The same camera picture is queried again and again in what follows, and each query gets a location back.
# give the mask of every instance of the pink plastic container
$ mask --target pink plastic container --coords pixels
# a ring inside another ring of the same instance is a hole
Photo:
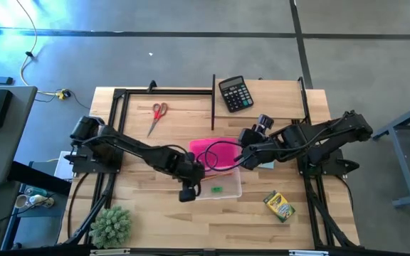
[[[209,152],[215,153],[215,155],[208,153],[207,160],[208,164],[205,163],[205,154],[201,154],[205,151],[205,149],[212,143],[217,141],[226,141],[226,142],[234,142],[236,143],[236,139],[234,138],[210,138],[210,139],[196,139],[189,142],[189,150],[194,153],[195,157],[199,156],[197,161],[200,161],[205,166],[205,176],[210,176],[214,174],[219,174],[218,171],[213,171],[210,169],[210,166],[214,166],[217,169],[223,169],[236,164],[233,159],[238,156],[239,147],[232,144],[227,143],[218,143],[213,145]]]

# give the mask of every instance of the yellow crayon box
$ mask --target yellow crayon box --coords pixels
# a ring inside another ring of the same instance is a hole
[[[295,209],[288,203],[281,193],[273,191],[263,199],[263,202],[273,211],[276,216],[285,222],[294,212]]]

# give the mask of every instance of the black cable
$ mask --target black cable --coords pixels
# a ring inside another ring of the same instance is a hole
[[[88,176],[88,174],[89,173],[86,173],[86,174],[83,175],[82,178],[80,178],[80,180],[77,183],[77,186],[74,189],[74,193],[72,194],[72,198],[70,198],[69,212],[68,212],[68,238],[70,238],[70,219],[71,219],[70,214],[72,212],[72,205],[74,204],[75,197],[77,196],[78,188],[80,188],[80,186],[82,185],[83,181]]]
[[[90,142],[95,141],[96,139],[102,139],[102,138],[111,138],[111,139],[120,139],[119,137],[116,137],[114,135],[99,135],[99,136],[95,136],[89,139],[86,139],[84,141],[79,141],[82,145],[86,145]],[[175,144],[168,144],[168,145],[164,145],[164,146],[152,146],[150,148],[146,148],[146,147],[142,147],[142,146],[137,146],[137,145],[132,145],[132,146],[136,146],[138,148],[141,148],[143,150],[158,150],[158,149],[162,149],[162,148],[166,148],[166,147],[176,147],[178,149],[181,149],[185,156],[189,158],[190,161],[194,161],[193,159],[191,159],[188,155],[188,151],[186,149],[184,149],[184,147],[179,146],[179,145],[175,145]]]
[[[38,100],[38,99],[34,99],[34,100],[37,101],[37,102],[49,103],[49,102],[51,102],[53,99],[55,99],[55,97],[56,97],[56,95],[52,96],[51,99],[49,99],[49,100]]]
[[[56,193],[51,194],[51,195],[50,195],[49,197],[47,197],[46,199],[44,199],[44,200],[42,200],[42,201],[40,201],[40,202],[38,202],[38,203],[35,203],[35,204],[29,206],[27,209],[25,209],[25,210],[23,210],[23,211],[19,211],[19,212],[17,212],[17,213],[12,213],[11,215],[8,215],[8,216],[6,216],[6,217],[0,219],[0,222],[3,221],[3,220],[6,220],[7,218],[10,218],[10,217],[12,217],[12,216],[15,216],[15,215],[18,215],[18,214],[22,214],[22,213],[24,213],[24,212],[26,212],[26,211],[28,211],[28,210],[34,208],[35,206],[39,206],[40,204],[42,204],[43,202],[47,201],[48,199],[50,199],[50,198],[51,198],[52,196],[54,196],[54,195],[56,195]]]
[[[238,167],[238,166],[240,166],[242,163],[244,163],[245,161],[248,161],[248,159],[250,159],[252,156],[253,156],[253,154],[251,154],[251,155],[249,155],[249,156],[247,156],[247,157],[245,157],[243,160],[241,160],[240,162],[238,162],[237,164],[234,164],[233,166],[230,166],[230,167],[227,167],[227,168],[224,168],[224,169],[216,169],[216,168],[214,168],[213,166],[210,166],[210,164],[208,163],[208,159],[207,159],[207,155],[208,155],[208,153],[209,153],[209,150],[210,150],[210,148],[212,147],[212,146],[214,146],[214,145],[216,145],[216,144],[220,144],[220,143],[224,143],[224,144],[232,144],[232,145],[235,145],[235,146],[240,146],[240,147],[243,147],[243,145],[241,145],[241,144],[238,144],[238,143],[235,143],[235,142],[228,142],[228,141],[217,141],[217,142],[213,142],[213,143],[211,143],[210,145],[208,145],[207,146],[207,148],[205,149],[205,164],[211,169],[211,170],[213,170],[213,171],[228,171],[228,170],[231,170],[231,169],[234,169],[234,168],[236,168],[236,167]]]
[[[257,149],[254,153],[262,152],[262,151],[286,151],[286,152],[289,152],[289,151],[298,151],[298,150],[304,149],[304,148],[310,146],[312,143],[315,143],[315,142],[316,142],[316,139],[317,139],[322,133],[326,132],[326,131],[329,130],[329,129],[333,129],[333,127],[337,126],[342,120],[344,120],[345,117],[347,117],[348,114],[349,114],[349,113],[346,112],[346,113],[345,113],[338,121],[336,121],[334,124],[332,124],[332,125],[330,125],[330,126],[328,126],[328,127],[325,127],[324,129],[320,130],[320,132],[318,132],[310,141],[306,142],[306,144],[304,144],[304,145],[302,145],[302,146],[298,146],[298,147],[296,147],[296,148],[291,148],[291,149]]]
[[[72,96],[74,96],[75,101],[76,101],[80,106],[84,107],[84,108],[87,109],[87,110],[90,110],[90,109],[91,109],[90,107],[86,107],[85,105],[83,105],[82,103],[80,103],[80,102],[78,101],[78,99],[77,99],[77,96],[75,96],[75,93],[74,93],[73,91],[71,91],[71,90],[69,90],[69,89],[68,89],[68,91],[72,94]]]
[[[354,199],[352,197],[352,192],[350,190],[349,184],[347,184],[347,182],[341,176],[335,175],[335,177],[337,177],[340,181],[342,181],[346,185],[347,192],[349,192],[350,207],[352,208],[352,211],[354,211]]]
[[[213,165],[213,167],[216,167],[216,165],[218,165],[218,155],[215,154],[215,153],[213,153],[213,152],[211,152],[211,151],[208,151],[208,153],[209,153],[209,154],[212,154],[212,155],[214,155],[214,156],[216,157],[216,161],[214,162],[214,165]],[[205,154],[205,151],[201,152],[200,154],[198,154],[198,155],[196,156],[196,161],[199,161],[199,157],[200,157],[201,155],[203,155],[203,154]]]

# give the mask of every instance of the calculator display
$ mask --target calculator display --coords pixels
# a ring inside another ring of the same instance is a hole
[[[226,88],[232,87],[234,85],[239,85],[241,83],[243,83],[243,79],[237,78],[237,79],[234,79],[232,81],[221,83],[219,86],[221,87],[221,89],[226,89]]]

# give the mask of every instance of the scissors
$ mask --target scissors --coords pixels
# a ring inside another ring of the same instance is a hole
[[[167,113],[167,103],[163,102],[161,104],[155,103],[153,105],[153,111],[154,111],[154,118],[153,118],[153,123],[151,125],[151,128],[149,128],[148,135],[147,137],[151,134],[151,131],[154,129],[154,126],[156,126],[157,121],[161,119],[161,117],[165,116]]]

